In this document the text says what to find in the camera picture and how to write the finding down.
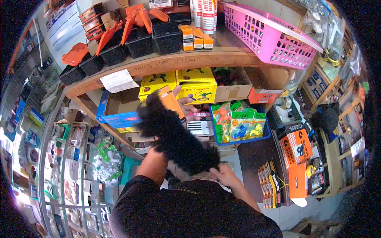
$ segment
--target pink plastic basket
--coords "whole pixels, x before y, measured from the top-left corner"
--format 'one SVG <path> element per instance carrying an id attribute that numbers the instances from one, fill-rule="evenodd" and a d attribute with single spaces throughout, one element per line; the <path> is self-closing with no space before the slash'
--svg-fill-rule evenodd
<path id="1" fill-rule="evenodd" d="M 268 64 L 305 69 L 323 49 L 305 33 L 282 19 L 253 7 L 224 5 L 225 26 Z"/>

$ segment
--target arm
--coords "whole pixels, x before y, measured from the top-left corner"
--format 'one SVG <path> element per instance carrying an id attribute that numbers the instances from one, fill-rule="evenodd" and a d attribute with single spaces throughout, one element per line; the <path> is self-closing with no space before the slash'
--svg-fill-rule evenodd
<path id="1" fill-rule="evenodd" d="M 158 153 L 154 148 L 150 148 L 147 156 L 136 171 L 136 175 L 143 175 L 152 179 L 155 184 L 161 186 L 164 181 L 168 160 L 163 153 Z"/>
<path id="2" fill-rule="evenodd" d="M 256 211 L 261 212 L 257 202 L 249 194 L 247 189 L 241 183 L 241 181 L 235 176 L 234 172 L 227 165 L 220 165 L 219 171 L 211 168 L 210 173 L 212 178 L 216 179 L 222 185 L 230 187 L 232 189 L 233 195 L 246 202 L 250 207 L 254 208 Z"/>

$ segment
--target black t-shirt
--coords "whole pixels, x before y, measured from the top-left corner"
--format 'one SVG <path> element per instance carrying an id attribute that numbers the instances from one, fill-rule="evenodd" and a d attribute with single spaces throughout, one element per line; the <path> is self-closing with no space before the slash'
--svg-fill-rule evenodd
<path id="1" fill-rule="evenodd" d="M 172 190 L 132 178 L 111 212 L 115 237 L 282 237 L 278 225 L 218 183 L 182 182 Z"/>

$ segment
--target hand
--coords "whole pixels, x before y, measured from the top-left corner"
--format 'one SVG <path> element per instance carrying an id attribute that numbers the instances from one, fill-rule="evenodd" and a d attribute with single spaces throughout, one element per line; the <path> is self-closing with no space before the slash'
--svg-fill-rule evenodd
<path id="1" fill-rule="evenodd" d="M 181 90 L 181 85 L 178 85 L 173 89 L 173 94 L 175 95 L 175 97 L 179 94 L 180 90 Z M 198 110 L 193 105 L 185 105 L 187 103 L 193 102 L 193 100 L 191 98 L 182 97 L 179 100 L 177 100 L 177 102 L 179 103 L 182 111 L 184 112 L 184 115 L 185 115 L 185 118 L 187 119 L 187 122 L 201 120 L 201 117 L 197 117 L 197 116 L 193 116 L 193 115 L 188 116 L 188 113 L 197 113 L 198 112 Z"/>
<path id="2" fill-rule="evenodd" d="M 230 188 L 242 186 L 242 182 L 235 176 L 232 169 L 227 165 L 219 165 L 219 171 L 215 168 L 209 169 L 212 179 L 217 180 L 222 185 Z"/>

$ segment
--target white paper note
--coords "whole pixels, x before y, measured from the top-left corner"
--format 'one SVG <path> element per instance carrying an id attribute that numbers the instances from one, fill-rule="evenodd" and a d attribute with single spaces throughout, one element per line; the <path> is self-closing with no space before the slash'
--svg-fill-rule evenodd
<path id="1" fill-rule="evenodd" d="M 127 69 L 109 74 L 100 79 L 105 89 L 111 93 L 139 87 L 139 85 L 134 82 Z"/>

